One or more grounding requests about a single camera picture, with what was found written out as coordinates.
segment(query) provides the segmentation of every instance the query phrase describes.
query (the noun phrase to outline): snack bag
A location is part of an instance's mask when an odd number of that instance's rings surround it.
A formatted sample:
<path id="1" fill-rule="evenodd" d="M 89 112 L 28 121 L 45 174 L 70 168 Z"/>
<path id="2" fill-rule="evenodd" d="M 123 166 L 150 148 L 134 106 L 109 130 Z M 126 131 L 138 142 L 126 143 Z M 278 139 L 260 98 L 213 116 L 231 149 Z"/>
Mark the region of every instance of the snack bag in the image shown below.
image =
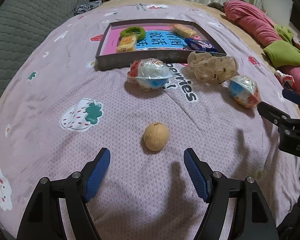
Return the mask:
<path id="1" fill-rule="evenodd" d="M 135 35 L 123 37 L 117 47 L 117 53 L 134 51 L 136 42 Z"/>
<path id="2" fill-rule="evenodd" d="M 172 30 L 184 38 L 193 38 L 197 34 L 197 32 L 195 30 L 193 30 L 187 26 L 184 26 L 182 24 L 173 25 Z"/>
<path id="3" fill-rule="evenodd" d="M 209 41 L 185 39 L 185 43 L 193 50 L 202 52 L 218 52 Z"/>

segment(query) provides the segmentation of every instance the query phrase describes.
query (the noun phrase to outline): blue candy wrapper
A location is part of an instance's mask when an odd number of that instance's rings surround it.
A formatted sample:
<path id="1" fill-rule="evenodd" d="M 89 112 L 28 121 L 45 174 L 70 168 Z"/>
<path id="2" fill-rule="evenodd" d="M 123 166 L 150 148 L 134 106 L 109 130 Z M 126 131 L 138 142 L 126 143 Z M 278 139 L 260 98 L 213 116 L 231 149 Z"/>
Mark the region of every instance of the blue candy wrapper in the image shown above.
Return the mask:
<path id="1" fill-rule="evenodd" d="M 185 43 L 193 50 L 203 52 L 218 52 L 209 41 L 199 41 L 187 38 Z"/>

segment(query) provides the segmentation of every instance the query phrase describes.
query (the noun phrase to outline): pink bedsheet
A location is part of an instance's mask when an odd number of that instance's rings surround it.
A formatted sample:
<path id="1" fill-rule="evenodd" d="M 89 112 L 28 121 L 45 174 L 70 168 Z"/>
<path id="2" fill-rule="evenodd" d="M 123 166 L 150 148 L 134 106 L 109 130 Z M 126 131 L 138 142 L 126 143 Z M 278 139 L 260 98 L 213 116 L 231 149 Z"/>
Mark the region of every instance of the pink bedsheet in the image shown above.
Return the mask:
<path id="1" fill-rule="evenodd" d="M 237 58 L 238 72 L 257 82 L 263 101 L 298 117 L 262 60 L 214 17 L 188 7 L 143 8 L 101 6 L 69 19 L 50 33 L 7 86 L 0 99 L 0 224 L 13 236 L 39 179 L 66 178 L 93 160 L 101 147 L 111 151 L 111 163 L 88 209 L 105 240 L 194 238 L 207 205 L 183 163 L 188 147 L 230 178 L 254 176 L 277 225 L 296 203 L 300 158 L 280 152 L 276 127 L 256 109 L 234 102 L 226 84 L 199 82 L 191 70 L 174 64 L 169 67 L 178 76 L 164 89 L 145 92 L 126 82 L 128 68 L 94 70 L 99 42 L 90 39 L 102 35 L 109 22 L 127 16 L 195 21 Z M 87 105 L 94 108 L 96 122 L 84 118 Z M 141 140 L 151 122 L 170 130 L 168 144 L 157 154 Z M 263 167 L 260 177 L 258 167 Z M 230 230 L 233 201 L 229 207 L 221 240 Z M 73 240 L 64 201 L 61 208 L 67 237 Z"/>

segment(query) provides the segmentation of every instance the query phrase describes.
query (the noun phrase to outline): cartoon cloud print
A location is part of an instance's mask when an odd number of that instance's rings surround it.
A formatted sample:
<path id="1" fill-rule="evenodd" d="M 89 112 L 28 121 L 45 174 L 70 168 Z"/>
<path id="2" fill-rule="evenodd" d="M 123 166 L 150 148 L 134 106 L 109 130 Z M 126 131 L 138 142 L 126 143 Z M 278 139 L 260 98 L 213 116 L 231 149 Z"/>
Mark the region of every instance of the cartoon cloud print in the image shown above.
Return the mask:
<path id="1" fill-rule="evenodd" d="M 67 34 L 68 32 L 69 32 L 69 31 L 63 32 L 58 38 L 56 38 L 56 39 L 54 40 L 54 42 L 58 41 L 59 39 L 63 39 L 63 38 L 66 36 L 66 34 Z"/>
<path id="2" fill-rule="evenodd" d="M 2 175 L 0 169 L 0 207 L 6 211 L 12 210 L 12 202 L 11 202 L 11 187 L 8 182 L 8 179 Z"/>
<path id="3" fill-rule="evenodd" d="M 95 103 L 92 99 L 83 98 L 75 106 L 72 106 L 60 118 L 63 129 L 72 131 L 86 131 L 91 126 L 99 123 L 103 115 L 102 103 Z"/>

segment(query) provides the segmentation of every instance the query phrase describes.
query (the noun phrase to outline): small ball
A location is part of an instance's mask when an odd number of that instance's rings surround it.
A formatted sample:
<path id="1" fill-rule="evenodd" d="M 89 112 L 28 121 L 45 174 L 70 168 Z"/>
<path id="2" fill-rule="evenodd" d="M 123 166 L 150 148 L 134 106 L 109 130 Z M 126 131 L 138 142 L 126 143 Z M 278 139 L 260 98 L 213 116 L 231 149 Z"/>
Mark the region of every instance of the small ball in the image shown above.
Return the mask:
<path id="1" fill-rule="evenodd" d="M 149 150 L 157 152 L 165 147 L 169 135 L 169 130 L 164 124 L 153 122 L 146 128 L 143 134 L 143 140 Z"/>

